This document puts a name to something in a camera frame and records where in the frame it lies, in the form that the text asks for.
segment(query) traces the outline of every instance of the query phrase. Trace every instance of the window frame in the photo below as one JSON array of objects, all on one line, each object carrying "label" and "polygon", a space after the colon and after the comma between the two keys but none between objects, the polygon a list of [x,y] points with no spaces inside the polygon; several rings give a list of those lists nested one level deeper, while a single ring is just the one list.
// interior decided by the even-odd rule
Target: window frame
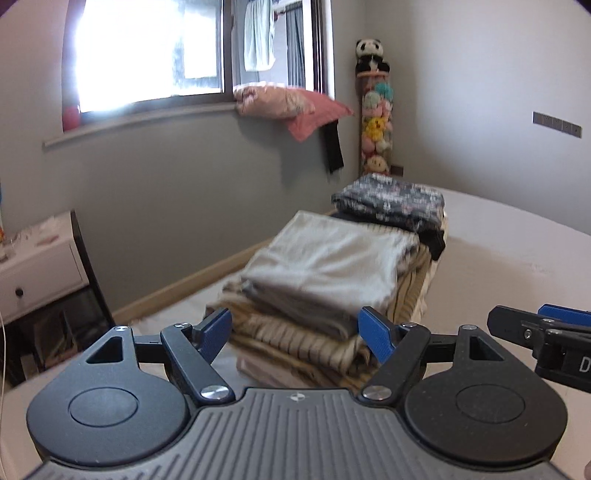
[{"label": "window frame", "polygon": [[[61,98],[62,113],[76,109],[80,105],[80,96],[76,83],[76,28],[86,6],[86,0],[69,0],[64,26],[64,41],[61,60]],[[310,0],[312,13],[312,49],[314,90],[326,93],[326,66],[324,47],[324,8],[322,0]],[[232,0],[222,0],[222,40],[220,58],[223,66],[223,91],[219,93],[200,93],[196,95],[174,95],[166,98],[142,100],[129,103],[117,109],[79,113],[79,125],[89,125],[108,119],[150,112],[161,109],[179,108],[191,105],[232,103],[232,29],[234,27]]]},{"label": "window frame", "polygon": [[[82,18],[85,6],[86,0],[70,0],[66,12],[61,59],[61,98],[63,112],[65,112],[66,109],[80,105],[80,96],[76,84],[76,28]],[[174,95],[166,98],[156,98],[129,103],[128,105],[113,110],[81,112],[80,124],[87,125],[123,115],[133,115],[135,113],[149,112],[159,109],[187,105],[201,105],[204,103],[233,102],[231,0],[222,0],[221,19],[222,41],[220,42],[220,58],[222,59],[223,70],[223,88],[221,92],[200,93],[196,95]]]}]

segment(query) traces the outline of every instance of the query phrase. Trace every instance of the yellow plush toy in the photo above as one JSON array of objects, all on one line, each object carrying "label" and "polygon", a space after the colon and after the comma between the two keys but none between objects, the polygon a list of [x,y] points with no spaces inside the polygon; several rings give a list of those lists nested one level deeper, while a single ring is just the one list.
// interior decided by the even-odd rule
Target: yellow plush toy
[{"label": "yellow plush toy", "polygon": [[386,128],[386,120],[381,117],[374,117],[369,119],[365,127],[365,134],[374,142],[379,142],[384,139],[384,130]]}]

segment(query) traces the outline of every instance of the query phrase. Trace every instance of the silver screw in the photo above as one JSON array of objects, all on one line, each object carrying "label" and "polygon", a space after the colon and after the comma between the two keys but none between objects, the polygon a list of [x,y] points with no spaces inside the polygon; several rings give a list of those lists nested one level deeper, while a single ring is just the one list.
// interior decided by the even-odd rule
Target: silver screw
[{"label": "silver screw", "polygon": [[392,390],[383,385],[372,385],[363,390],[363,396],[368,400],[382,401],[390,398]]},{"label": "silver screw", "polygon": [[208,400],[222,400],[230,394],[230,389],[224,385],[209,385],[201,390],[201,396]]}]

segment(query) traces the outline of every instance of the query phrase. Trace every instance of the drawer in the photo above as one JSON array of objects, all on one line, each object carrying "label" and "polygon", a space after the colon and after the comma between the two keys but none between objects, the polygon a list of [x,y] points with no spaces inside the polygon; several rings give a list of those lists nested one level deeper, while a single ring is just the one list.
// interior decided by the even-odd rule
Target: drawer
[{"label": "drawer", "polygon": [[56,245],[0,277],[0,312],[5,321],[10,321],[70,293],[82,283],[70,245]]}]

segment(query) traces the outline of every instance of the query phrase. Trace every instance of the blue gripper pad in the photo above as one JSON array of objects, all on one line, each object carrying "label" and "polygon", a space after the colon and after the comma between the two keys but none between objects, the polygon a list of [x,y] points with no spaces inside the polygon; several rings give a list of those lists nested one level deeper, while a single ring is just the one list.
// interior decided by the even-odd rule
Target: blue gripper pad
[{"label": "blue gripper pad", "polygon": [[364,307],[357,316],[357,323],[361,338],[368,344],[378,361],[381,364],[385,363],[396,350],[390,337],[389,320],[374,309]]},{"label": "blue gripper pad", "polygon": [[197,351],[211,364],[230,339],[232,314],[228,309],[216,310],[194,328],[200,332]]},{"label": "blue gripper pad", "polygon": [[591,327],[591,312],[585,312],[584,310],[568,309],[546,303],[540,307],[538,315],[543,315],[544,317],[556,319],[571,325]]}]

